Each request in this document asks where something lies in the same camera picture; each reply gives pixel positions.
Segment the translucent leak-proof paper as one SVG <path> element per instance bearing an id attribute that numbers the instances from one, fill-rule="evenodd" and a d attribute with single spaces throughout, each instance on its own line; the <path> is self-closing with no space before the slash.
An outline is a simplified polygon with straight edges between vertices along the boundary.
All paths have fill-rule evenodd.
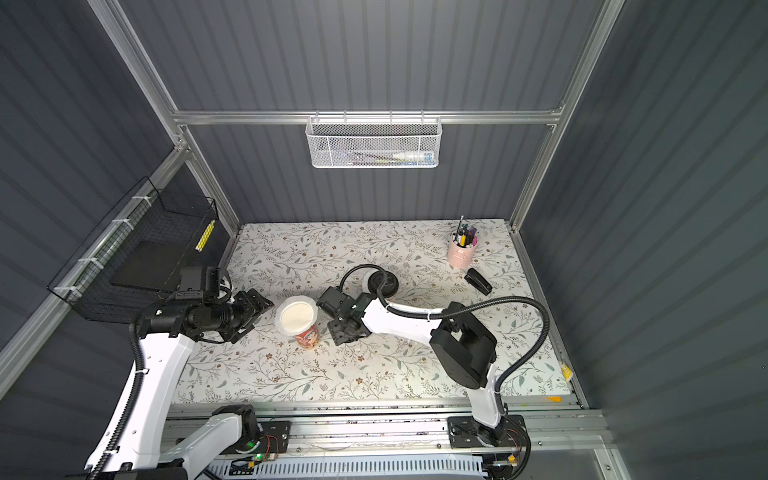
<path id="1" fill-rule="evenodd" d="M 318 318 L 316 302 L 307 296 L 285 299 L 275 312 L 276 328 L 287 336 L 297 336 L 312 328 Z"/>

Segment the black cup lid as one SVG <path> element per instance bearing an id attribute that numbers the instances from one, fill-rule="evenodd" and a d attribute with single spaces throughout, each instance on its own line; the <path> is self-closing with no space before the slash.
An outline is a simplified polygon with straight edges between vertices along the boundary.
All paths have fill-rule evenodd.
<path id="1" fill-rule="evenodd" d="M 368 276 L 365 286 L 371 294 L 381 290 L 385 298 L 391 298 L 398 292 L 400 284 L 398 278 L 393 273 L 376 270 Z"/>

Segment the paper milk tea cup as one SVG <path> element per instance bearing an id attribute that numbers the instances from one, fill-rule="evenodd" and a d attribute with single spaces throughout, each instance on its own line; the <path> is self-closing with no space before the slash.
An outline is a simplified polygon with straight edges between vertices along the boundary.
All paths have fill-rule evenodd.
<path id="1" fill-rule="evenodd" d="M 303 333 L 295 335 L 294 339 L 300 347 L 313 349 L 318 346 L 320 341 L 319 330 L 316 325 L 313 325 Z"/>

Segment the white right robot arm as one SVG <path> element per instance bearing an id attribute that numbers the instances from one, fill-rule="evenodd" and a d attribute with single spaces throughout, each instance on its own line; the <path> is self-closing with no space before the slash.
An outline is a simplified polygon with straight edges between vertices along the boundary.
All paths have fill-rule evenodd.
<path id="1" fill-rule="evenodd" d="M 473 314 L 462 311 L 463 305 L 424 309 L 384 304 L 372 293 L 354 298 L 330 287 L 318 306 L 331 316 L 328 328 L 337 345 L 378 334 L 429 346 L 446 375 L 467 390 L 476 423 L 487 429 L 502 423 L 504 408 L 496 392 L 497 340 Z"/>

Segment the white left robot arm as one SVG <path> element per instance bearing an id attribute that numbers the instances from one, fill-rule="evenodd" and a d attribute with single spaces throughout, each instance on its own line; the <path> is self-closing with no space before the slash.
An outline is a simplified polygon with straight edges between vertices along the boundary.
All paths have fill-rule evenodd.
<path id="1" fill-rule="evenodd" d="M 272 445 L 254 409 L 225 405 L 167 451 L 162 432 L 178 381 L 193 351 L 215 332 L 234 344 L 273 302 L 254 289 L 174 293 L 129 325 L 133 364 L 112 418 L 84 467 L 87 479 L 194 479 L 225 450 L 257 454 Z"/>

